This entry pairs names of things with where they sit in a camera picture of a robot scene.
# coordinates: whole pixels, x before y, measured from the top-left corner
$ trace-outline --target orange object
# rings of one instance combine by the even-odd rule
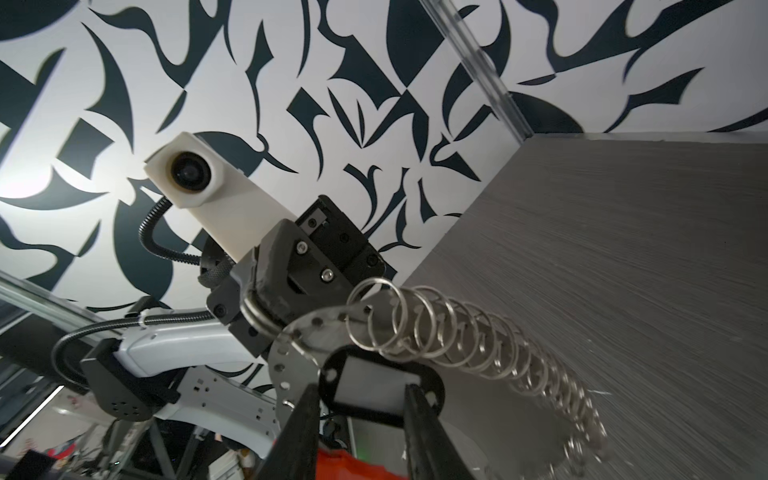
[[[361,462],[343,450],[317,451],[317,480],[408,480],[384,467]]]

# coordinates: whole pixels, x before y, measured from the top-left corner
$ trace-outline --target patterned wallpaper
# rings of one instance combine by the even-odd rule
[[[768,129],[762,0],[455,6],[534,131]],[[518,146],[416,0],[4,2],[0,268],[109,317],[200,306],[137,239],[181,131],[295,214],[330,195],[398,282]],[[156,236],[203,239],[176,209]]]

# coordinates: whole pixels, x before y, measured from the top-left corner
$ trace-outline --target black camera lens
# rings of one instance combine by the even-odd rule
[[[199,192],[210,183],[210,167],[200,155],[185,151],[170,165],[170,175],[182,188]]]

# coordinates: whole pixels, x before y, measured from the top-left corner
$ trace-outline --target wood grain surface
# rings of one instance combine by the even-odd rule
[[[601,392],[588,478],[768,478],[768,146],[532,138],[406,284]]]

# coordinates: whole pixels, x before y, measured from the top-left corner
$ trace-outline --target silver screw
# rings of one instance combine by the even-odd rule
[[[320,278],[323,279],[323,282],[328,283],[329,281],[333,280],[333,271],[330,268],[326,268],[320,274]]]

